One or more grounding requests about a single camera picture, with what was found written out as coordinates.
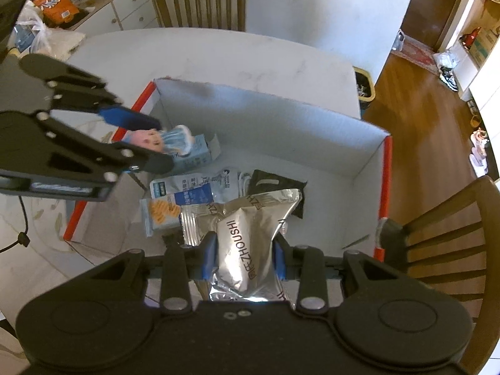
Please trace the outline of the small blue white carton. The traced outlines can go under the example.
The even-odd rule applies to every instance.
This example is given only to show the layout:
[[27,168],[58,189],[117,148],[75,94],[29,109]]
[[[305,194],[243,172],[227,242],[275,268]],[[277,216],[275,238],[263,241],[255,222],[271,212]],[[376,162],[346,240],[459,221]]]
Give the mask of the small blue white carton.
[[204,134],[194,137],[191,152],[187,156],[174,156],[174,166],[169,173],[187,173],[215,161],[220,153],[219,137],[214,134],[207,140]]

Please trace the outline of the red cardboard shoe box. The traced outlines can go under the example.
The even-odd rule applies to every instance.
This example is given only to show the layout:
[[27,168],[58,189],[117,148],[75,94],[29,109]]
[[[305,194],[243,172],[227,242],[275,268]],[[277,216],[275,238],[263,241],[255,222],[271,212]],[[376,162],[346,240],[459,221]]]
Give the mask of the red cardboard shoe box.
[[183,124],[217,138],[221,153],[204,167],[257,169],[305,183],[301,217],[287,240],[330,256],[378,255],[375,231],[387,211],[389,134],[339,112],[230,86],[158,79],[133,106],[166,127]]

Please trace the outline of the white plastic bag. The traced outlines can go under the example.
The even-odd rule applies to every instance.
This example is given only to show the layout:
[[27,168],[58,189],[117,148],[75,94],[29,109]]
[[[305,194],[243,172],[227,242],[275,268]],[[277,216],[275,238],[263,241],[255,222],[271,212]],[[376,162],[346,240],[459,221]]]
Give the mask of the white plastic bag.
[[21,56],[39,53],[67,61],[86,36],[79,31],[50,28],[31,5],[22,8],[12,32],[13,46]]

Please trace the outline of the dark snack bag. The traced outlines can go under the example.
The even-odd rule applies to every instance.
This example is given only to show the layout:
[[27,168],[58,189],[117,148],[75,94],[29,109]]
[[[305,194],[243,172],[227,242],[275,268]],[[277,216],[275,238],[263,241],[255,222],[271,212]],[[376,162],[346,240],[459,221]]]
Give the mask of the dark snack bag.
[[301,182],[275,173],[255,169],[252,173],[247,193],[249,195],[256,195],[264,192],[298,189],[301,194],[301,201],[298,203],[292,214],[298,218],[303,218],[303,207],[305,202],[304,189],[306,186],[306,182]]

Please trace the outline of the white shelving cabinet unit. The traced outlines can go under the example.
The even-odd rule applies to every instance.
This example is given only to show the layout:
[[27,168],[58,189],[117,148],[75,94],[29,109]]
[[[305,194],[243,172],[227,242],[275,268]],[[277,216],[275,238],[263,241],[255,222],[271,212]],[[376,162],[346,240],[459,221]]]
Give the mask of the white shelving cabinet unit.
[[499,0],[459,0],[438,50],[452,61],[453,93],[472,100],[488,129],[499,127]]

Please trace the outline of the blue soda biscuit packet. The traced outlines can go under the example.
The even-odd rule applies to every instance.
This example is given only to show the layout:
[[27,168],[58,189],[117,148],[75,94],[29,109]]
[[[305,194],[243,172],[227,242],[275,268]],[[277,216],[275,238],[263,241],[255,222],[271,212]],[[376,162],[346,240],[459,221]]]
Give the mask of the blue soda biscuit packet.
[[155,231],[181,226],[181,208],[189,205],[208,204],[213,201],[209,184],[186,191],[167,193],[164,196],[140,200],[140,210],[146,237]]

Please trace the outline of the small trash bin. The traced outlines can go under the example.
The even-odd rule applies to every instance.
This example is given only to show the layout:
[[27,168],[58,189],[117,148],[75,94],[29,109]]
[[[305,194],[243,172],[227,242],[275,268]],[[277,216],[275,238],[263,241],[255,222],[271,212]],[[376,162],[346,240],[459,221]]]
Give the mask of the small trash bin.
[[362,111],[366,110],[375,100],[375,85],[368,71],[353,67],[357,85],[357,97]]

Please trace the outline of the small white drawer cabinet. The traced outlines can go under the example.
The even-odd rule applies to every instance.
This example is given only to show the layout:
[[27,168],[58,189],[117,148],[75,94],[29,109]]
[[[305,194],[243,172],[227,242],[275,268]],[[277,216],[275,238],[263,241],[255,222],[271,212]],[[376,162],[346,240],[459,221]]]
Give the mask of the small white drawer cabinet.
[[93,11],[70,29],[94,37],[116,31],[160,27],[154,0],[96,0]]

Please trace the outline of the wooden chair beside box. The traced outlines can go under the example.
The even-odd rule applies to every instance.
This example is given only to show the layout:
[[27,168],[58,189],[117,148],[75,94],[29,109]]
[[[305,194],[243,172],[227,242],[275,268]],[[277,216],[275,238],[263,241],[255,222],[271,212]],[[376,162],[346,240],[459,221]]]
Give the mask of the wooden chair beside box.
[[488,176],[405,224],[384,217],[382,259],[462,304],[473,333],[461,365],[478,374],[499,341],[499,189]]

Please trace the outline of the silver snack bag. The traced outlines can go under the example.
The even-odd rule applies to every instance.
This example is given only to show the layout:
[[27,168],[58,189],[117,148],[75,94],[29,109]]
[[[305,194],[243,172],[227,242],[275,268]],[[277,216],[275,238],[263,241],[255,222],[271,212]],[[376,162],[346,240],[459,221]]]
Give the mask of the silver snack bag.
[[287,300],[273,264],[273,240],[301,199],[299,189],[284,189],[181,208],[187,245],[217,234],[217,266],[207,278],[211,301]]

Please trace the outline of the pink sandals on floor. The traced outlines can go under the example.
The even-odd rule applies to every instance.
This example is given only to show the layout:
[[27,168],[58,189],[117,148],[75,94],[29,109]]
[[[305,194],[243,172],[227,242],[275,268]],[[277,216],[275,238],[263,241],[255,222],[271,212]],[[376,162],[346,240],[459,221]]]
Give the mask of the pink sandals on floor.
[[478,128],[469,137],[472,147],[469,154],[469,162],[477,178],[487,175],[487,133]]

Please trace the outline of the orange snack bag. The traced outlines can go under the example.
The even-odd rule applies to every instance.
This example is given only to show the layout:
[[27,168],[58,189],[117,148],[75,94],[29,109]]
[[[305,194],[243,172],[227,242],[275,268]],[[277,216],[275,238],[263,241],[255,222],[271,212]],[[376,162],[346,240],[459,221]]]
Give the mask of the orange snack bag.
[[45,23],[51,27],[67,29],[87,16],[71,0],[31,0],[42,12]]

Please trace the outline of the pink blue plush toy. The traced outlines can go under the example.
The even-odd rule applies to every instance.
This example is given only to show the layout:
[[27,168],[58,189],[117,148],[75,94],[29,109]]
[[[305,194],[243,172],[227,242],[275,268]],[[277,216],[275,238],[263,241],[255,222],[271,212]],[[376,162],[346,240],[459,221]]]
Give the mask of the pink blue plush toy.
[[177,125],[171,130],[131,131],[125,135],[123,141],[169,156],[187,156],[193,150],[196,140],[186,126]]

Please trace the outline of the chicken sausage snack packet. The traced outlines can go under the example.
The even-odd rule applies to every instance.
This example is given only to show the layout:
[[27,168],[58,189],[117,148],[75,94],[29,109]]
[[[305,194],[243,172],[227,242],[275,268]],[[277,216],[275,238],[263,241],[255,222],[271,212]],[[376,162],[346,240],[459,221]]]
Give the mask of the chicken sausage snack packet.
[[154,179],[150,183],[152,199],[173,197],[180,206],[226,203],[244,197],[251,175],[227,167],[215,174],[189,173]]

